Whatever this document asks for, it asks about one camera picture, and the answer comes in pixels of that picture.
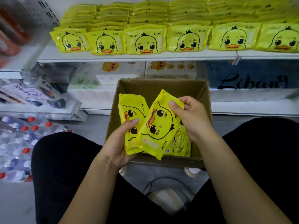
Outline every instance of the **hand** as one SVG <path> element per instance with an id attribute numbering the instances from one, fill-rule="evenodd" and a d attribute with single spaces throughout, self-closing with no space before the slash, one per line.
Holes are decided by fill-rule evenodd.
<path id="1" fill-rule="evenodd" d="M 189 138 L 197 142 L 205 132 L 213 130 L 205 107 L 202 103 L 190 96 L 180 97 L 178 99 L 184 103 L 184 109 L 173 100 L 169 102 L 169 106 L 175 114 L 181 117 Z"/>
<path id="2" fill-rule="evenodd" d="M 119 128 L 113 131 L 97 156 L 107 157 L 118 170 L 129 163 L 136 154 L 127 155 L 124 148 L 125 133 L 138 123 L 138 118 L 125 121 Z"/>

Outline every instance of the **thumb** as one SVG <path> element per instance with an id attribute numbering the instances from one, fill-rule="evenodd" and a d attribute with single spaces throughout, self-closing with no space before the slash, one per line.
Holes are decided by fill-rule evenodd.
<path id="1" fill-rule="evenodd" d="M 178 116 L 182 117 L 184 115 L 185 110 L 182 109 L 177 103 L 175 103 L 175 101 L 170 100 L 169 107 Z"/>
<path id="2" fill-rule="evenodd" d="M 139 122 L 138 118 L 125 121 L 119 128 L 117 128 L 117 130 L 116 130 L 117 134 L 124 135 L 129 129 L 136 126 L 138 124 L 138 122 Z"/>

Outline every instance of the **right hand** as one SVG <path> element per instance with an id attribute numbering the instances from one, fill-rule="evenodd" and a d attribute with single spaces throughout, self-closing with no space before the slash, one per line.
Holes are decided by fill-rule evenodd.
<path id="1" fill-rule="evenodd" d="M 173 100 L 169 102 L 169 106 L 175 114 L 181 117 L 187 134 L 192 141 L 196 142 L 204 136 L 203 134 L 211 130 L 213 131 L 206 109 L 202 103 L 190 96 L 178 99 L 184 103 L 184 109 Z"/>

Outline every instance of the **open cardboard box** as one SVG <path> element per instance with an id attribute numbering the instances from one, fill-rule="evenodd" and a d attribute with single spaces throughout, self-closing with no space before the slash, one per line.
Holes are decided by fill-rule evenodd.
<path id="1" fill-rule="evenodd" d="M 191 96 L 200 101 L 206 108 L 210 121 L 212 120 L 209 85 L 204 80 L 186 79 L 121 79 L 118 81 L 113 105 L 110 114 L 110 121 L 107 129 L 106 139 L 121 125 L 118 112 L 118 95 L 120 93 L 131 93 L 141 95 L 145 98 L 150 107 L 164 89 L 175 97 Z M 139 153 L 133 162 L 173 166 L 173 167 L 194 167 L 202 168 L 204 163 L 201 154 L 195 143 L 192 143 L 190 157 L 163 156 L 159 161 L 149 154 Z"/>

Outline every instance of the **forearm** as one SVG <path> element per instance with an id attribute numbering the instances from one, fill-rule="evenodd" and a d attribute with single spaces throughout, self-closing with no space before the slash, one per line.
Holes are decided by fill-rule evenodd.
<path id="1" fill-rule="evenodd" d="M 227 223 L 291 223 L 213 129 L 196 143 Z"/>
<path id="2" fill-rule="evenodd" d="M 59 224 L 106 223 L 118 170 L 97 155 Z"/>

